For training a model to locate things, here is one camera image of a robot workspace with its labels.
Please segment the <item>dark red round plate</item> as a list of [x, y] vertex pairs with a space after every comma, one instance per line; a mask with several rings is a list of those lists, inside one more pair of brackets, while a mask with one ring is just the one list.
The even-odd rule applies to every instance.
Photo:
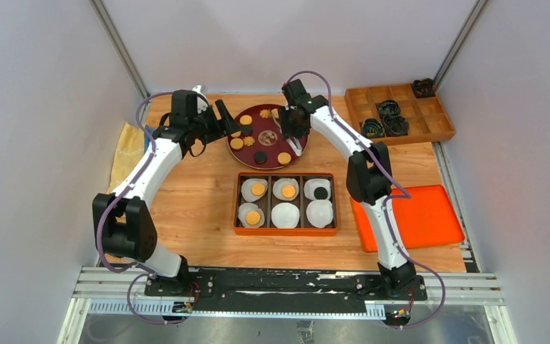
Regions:
[[[275, 126], [273, 119], [262, 118], [259, 113], [263, 109], [280, 108], [281, 105], [276, 104], [260, 104], [249, 107], [243, 110], [239, 115], [235, 117], [235, 121], [240, 125], [251, 125], [253, 127], [253, 134], [251, 137], [255, 139], [255, 143], [251, 147], [244, 146], [241, 150], [232, 150], [229, 143], [232, 138], [243, 139], [245, 136], [241, 134], [241, 131], [230, 135], [226, 138], [226, 146], [232, 156], [240, 163], [258, 170], [276, 170], [285, 166], [280, 165], [277, 162], [277, 156], [281, 152], [287, 152], [291, 155], [291, 163], [299, 160], [300, 157], [296, 157], [292, 149], [283, 140], [279, 129]], [[298, 139], [304, 148], [307, 147], [309, 141], [308, 137]], [[265, 151], [268, 155], [268, 160], [262, 164], [256, 164], [253, 159], [253, 155], [257, 151]]]

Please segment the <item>metal tongs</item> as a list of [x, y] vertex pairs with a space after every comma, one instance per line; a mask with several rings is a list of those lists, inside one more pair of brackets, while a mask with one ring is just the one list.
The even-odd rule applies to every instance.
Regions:
[[292, 137], [292, 138], [286, 137], [283, 133], [283, 129], [282, 129], [282, 126], [281, 126], [279, 120], [273, 119], [273, 121], [274, 121], [275, 126], [279, 129], [279, 132], [281, 133], [281, 136], [282, 136], [283, 140], [292, 149], [294, 155], [296, 157], [302, 156], [302, 154], [304, 152], [304, 148], [301, 145], [301, 143], [299, 142], [299, 140], [297, 138], [294, 138], [294, 137]]

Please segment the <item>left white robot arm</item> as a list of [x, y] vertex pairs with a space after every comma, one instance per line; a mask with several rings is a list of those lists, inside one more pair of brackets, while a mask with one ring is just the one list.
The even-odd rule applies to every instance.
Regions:
[[143, 157], [111, 193], [99, 193], [92, 202], [95, 246], [103, 265], [122, 273], [133, 265], [150, 278], [162, 277], [174, 296], [190, 289], [187, 259], [158, 241], [150, 215], [161, 184], [194, 143], [203, 145], [240, 131], [222, 100], [209, 103], [199, 87], [169, 92], [170, 111], [153, 132], [141, 128], [149, 140]]

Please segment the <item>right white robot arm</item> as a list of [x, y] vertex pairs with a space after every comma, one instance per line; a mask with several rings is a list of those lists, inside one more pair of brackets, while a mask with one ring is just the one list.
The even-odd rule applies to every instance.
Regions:
[[380, 289], [390, 299], [402, 297], [416, 269], [392, 210], [392, 187], [398, 183], [387, 146], [363, 137], [337, 114], [329, 98], [310, 95], [301, 80], [290, 79], [281, 90], [286, 99], [279, 111], [283, 134], [300, 138], [315, 130], [347, 159], [347, 191], [363, 208], [377, 243]]

